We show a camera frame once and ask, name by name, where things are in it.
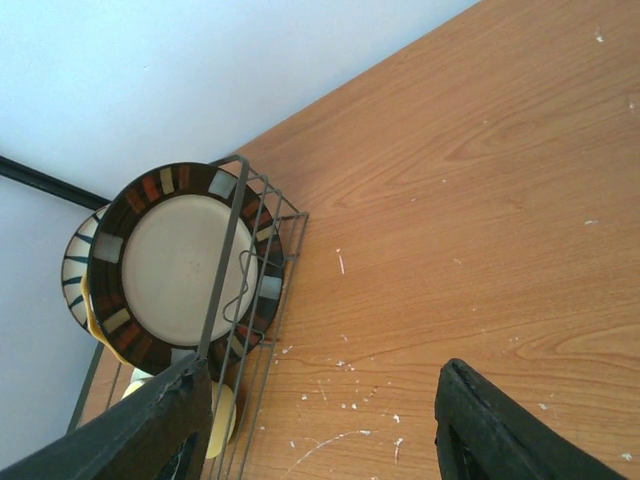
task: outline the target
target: wood grain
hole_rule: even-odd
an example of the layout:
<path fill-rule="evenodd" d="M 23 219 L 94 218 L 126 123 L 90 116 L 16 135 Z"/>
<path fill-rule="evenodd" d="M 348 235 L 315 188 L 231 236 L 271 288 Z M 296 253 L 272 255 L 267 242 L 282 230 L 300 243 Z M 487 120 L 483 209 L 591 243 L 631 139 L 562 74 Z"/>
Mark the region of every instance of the wood grain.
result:
<path fill-rule="evenodd" d="M 438 478 L 451 357 L 640 478 L 638 25 L 487 0 L 241 149 L 311 212 L 245 478 Z"/>

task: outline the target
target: scratch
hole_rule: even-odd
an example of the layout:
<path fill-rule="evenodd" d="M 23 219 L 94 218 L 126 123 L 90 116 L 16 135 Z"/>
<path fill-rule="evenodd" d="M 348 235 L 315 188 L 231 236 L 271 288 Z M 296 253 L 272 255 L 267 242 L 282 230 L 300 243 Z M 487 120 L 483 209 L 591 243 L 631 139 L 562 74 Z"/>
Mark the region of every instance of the scratch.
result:
<path fill-rule="evenodd" d="M 394 465 L 398 464 L 398 453 L 400 452 L 400 445 L 402 445 L 402 442 L 404 442 L 404 438 L 400 437 L 394 443 L 394 445 L 396 446 L 396 451 L 395 451 L 395 454 L 393 456 L 394 457 Z"/>
<path fill-rule="evenodd" d="M 329 440 L 325 440 L 322 443 L 319 443 L 318 445 L 316 445 L 315 447 L 313 447 L 311 450 L 309 450 L 307 453 L 305 453 L 302 457 L 300 457 L 298 459 L 298 461 L 296 463 L 294 463 L 293 465 L 291 465 L 291 467 L 289 467 L 289 470 L 287 470 L 285 472 L 285 474 L 282 476 L 282 478 L 285 478 L 287 475 L 289 475 L 289 473 L 291 473 L 291 470 L 293 470 L 294 468 L 296 468 L 298 465 L 300 465 L 300 463 L 302 463 L 306 458 L 308 458 L 309 456 L 313 455 L 316 451 L 320 450 L 323 447 L 326 447 L 327 445 L 329 445 L 330 443 L 335 442 L 336 440 L 340 440 L 342 438 L 348 437 L 350 435 L 370 435 L 371 432 L 369 430 L 355 430 L 353 432 L 347 432 L 347 433 L 341 433 L 340 435 L 336 435 L 333 438 L 330 438 Z"/>
<path fill-rule="evenodd" d="M 322 398 L 324 398 L 324 402 L 327 403 L 327 394 L 324 393 L 324 388 L 322 388 L 322 382 L 318 380 L 318 385 L 320 385 L 320 391 L 322 392 Z"/>

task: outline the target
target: black pole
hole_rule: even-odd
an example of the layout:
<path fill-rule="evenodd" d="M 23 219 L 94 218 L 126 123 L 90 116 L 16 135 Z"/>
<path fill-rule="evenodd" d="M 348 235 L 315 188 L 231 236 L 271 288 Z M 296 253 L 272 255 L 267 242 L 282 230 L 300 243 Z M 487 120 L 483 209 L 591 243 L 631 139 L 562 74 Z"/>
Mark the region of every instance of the black pole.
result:
<path fill-rule="evenodd" d="M 75 187 L 32 168 L 25 167 L 2 155 L 0 155 L 0 175 L 86 207 L 89 210 L 98 210 L 109 203 L 109 200 L 106 198 Z"/>

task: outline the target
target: stack of dishes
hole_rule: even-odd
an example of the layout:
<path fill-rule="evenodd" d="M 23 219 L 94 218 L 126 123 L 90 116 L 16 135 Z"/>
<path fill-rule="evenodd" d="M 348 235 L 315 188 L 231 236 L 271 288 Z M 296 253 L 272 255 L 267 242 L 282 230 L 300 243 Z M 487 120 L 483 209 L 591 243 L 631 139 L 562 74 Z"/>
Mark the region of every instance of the stack of dishes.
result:
<path fill-rule="evenodd" d="M 67 306 L 121 362 L 157 375 L 197 349 L 236 183 L 212 165 L 155 168 L 74 233 L 62 263 Z M 259 206 L 247 187 L 209 345 L 213 380 L 227 345 L 230 364 L 240 360 L 245 340 L 251 351 L 278 309 L 284 257 L 274 219 Z"/>

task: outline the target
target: wall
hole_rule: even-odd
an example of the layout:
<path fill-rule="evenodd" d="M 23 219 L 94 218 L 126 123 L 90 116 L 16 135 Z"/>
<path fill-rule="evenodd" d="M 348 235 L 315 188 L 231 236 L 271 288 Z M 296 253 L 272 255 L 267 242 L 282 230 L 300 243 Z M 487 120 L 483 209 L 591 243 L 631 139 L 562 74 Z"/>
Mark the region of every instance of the wall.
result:
<path fill-rule="evenodd" d="M 0 154 L 112 197 L 153 166 L 233 151 L 472 3 L 4 0 Z M 0 188 L 2 467 L 63 433 L 90 342 L 57 285 L 84 213 Z"/>

